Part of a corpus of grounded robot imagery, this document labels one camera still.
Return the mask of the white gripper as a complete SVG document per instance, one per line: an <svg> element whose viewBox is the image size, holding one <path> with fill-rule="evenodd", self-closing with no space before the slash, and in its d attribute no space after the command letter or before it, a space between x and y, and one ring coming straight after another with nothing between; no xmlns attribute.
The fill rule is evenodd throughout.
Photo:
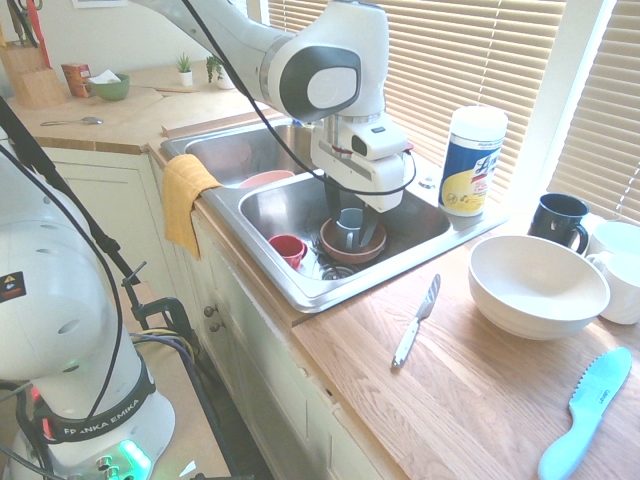
<svg viewBox="0 0 640 480"><path fill-rule="evenodd" d="M366 247L377 228L379 213L397 207L404 192L405 162L399 154L367 160L358 153L339 154L323 138L320 130L311 136L311 160L330 178L324 180L330 218L338 221L343 209L342 188L360 191L357 197L366 205L358 246Z"/></svg>

